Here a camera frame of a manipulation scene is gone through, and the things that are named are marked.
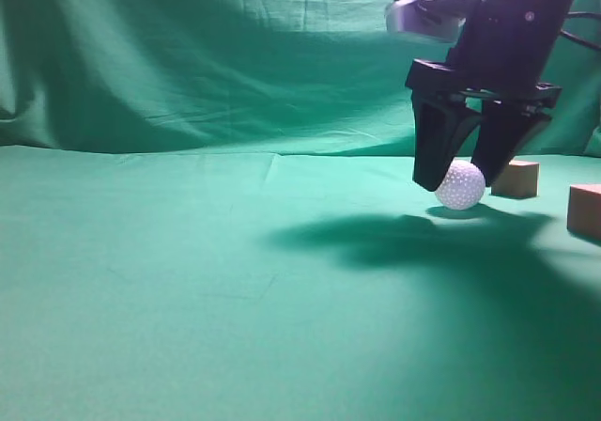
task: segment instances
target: golf ball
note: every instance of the golf ball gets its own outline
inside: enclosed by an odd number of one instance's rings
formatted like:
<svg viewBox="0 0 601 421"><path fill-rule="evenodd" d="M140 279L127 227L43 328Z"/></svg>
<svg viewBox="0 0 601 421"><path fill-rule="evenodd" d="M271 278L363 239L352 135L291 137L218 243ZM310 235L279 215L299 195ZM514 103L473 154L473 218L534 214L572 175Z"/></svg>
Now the golf ball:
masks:
<svg viewBox="0 0 601 421"><path fill-rule="evenodd" d="M467 161L454 160L435 195L451 210L467 210L480 202L485 190L485 177L478 167Z"/></svg>

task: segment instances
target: green tabletop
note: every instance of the green tabletop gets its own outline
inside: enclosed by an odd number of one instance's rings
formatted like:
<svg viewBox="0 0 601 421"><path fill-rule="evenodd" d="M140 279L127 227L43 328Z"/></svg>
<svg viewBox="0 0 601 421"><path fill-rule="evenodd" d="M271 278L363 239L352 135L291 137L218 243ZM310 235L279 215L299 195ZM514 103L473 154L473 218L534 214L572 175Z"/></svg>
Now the green tabletop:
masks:
<svg viewBox="0 0 601 421"><path fill-rule="evenodd" d="M0 148L2 421L587 421L599 160L442 209L410 158Z"/></svg>

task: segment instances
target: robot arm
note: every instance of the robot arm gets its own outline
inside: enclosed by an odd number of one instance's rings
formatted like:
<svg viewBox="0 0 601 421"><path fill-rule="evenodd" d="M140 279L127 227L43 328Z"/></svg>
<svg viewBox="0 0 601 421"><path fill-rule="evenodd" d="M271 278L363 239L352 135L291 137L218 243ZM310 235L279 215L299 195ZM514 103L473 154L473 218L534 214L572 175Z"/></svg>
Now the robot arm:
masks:
<svg viewBox="0 0 601 421"><path fill-rule="evenodd" d="M406 86L416 124L413 179L435 191L468 136L480 128L472 162L490 186L551 121L562 89L540 77L574 0L395 0L391 32L455 41L444 62L416 59ZM599 14L575 13L573 16ZM479 99L481 110L467 106Z"/></svg>

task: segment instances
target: green screen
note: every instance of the green screen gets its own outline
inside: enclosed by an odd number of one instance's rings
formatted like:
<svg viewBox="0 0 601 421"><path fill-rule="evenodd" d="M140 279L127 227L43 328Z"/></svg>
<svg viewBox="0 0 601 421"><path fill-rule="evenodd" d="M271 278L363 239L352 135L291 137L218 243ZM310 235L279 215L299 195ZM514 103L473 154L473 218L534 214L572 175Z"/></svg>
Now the green screen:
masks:
<svg viewBox="0 0 601 421"><path fill-rule="evenodd" d="M410 156L408 68L447 48L388 35L391 1L0 0L0 141ZM600 64L558 40L545 80L564 93L525 152L600 153Z"/></svg>

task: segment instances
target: wooden cube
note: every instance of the wooden cube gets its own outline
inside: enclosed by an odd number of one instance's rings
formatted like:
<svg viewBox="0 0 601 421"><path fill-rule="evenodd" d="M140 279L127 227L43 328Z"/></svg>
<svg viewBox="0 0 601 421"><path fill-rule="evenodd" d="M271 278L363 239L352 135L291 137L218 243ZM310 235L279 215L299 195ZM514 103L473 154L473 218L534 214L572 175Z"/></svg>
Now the wooden cube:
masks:
<svg viewBox="0 0 601 421"><path fill-rule="evenodd" d="M538 195L539 163L513 160L492 184L491 194L510 198Z"/></svg>
<svg viewBox="0 0 601 421"><path fill-rule="evenodd" d="M578 235L601 241L601 184L570 186L567 228Z"/></svg>

